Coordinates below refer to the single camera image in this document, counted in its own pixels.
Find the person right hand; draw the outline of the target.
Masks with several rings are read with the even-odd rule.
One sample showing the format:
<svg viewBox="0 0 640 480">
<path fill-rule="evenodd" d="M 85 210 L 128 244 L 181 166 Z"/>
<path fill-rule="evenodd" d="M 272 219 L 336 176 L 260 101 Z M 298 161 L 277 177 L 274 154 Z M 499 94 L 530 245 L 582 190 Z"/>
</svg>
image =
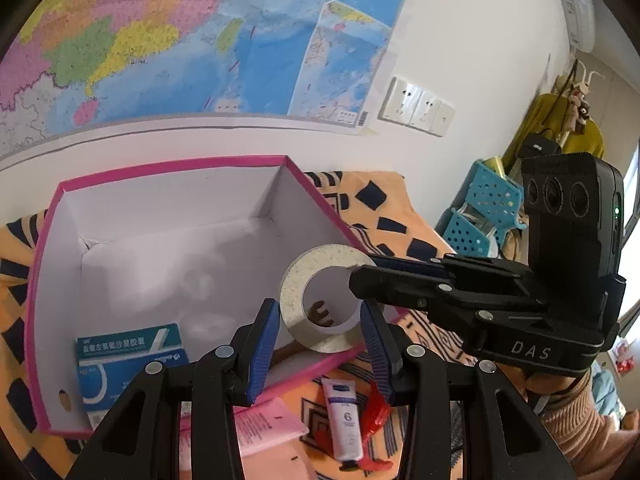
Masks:
<svg viewBox="0 0 640 480">
<path fill-rule="evenodd" d="M 590 387 L 590 372 L 585 372 L 580 377 L 564 377 L 541 372 L 528 376 L 519 367 L 501 363 L 498 363 L 498 367 L 526 401 L 532 400 L 534 396 L 545 396 L 548 399 L 548 410 L 564 408 Z"/>
</svg>

